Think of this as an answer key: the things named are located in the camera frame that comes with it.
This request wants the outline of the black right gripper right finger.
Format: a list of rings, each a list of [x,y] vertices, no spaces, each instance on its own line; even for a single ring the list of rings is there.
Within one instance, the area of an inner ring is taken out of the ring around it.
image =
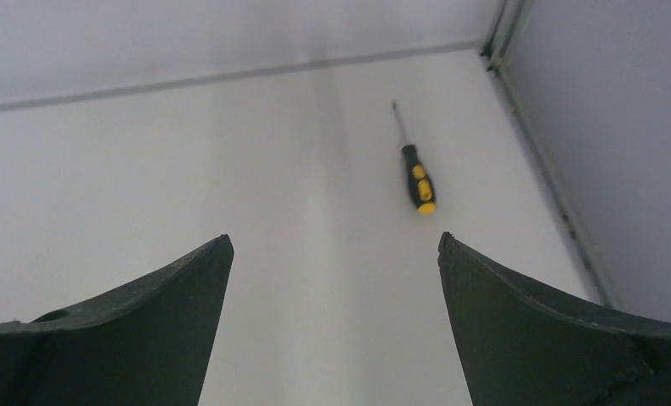
[[[451,233],[448,318],[475,405],[671,405],[671,323],[580,299]]]

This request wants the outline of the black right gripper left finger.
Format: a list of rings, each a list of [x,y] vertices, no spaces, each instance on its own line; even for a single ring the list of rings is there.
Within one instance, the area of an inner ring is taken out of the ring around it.
[[[228,285],[227,235],[31,322],[0,323],[0,405],[196,405]]]

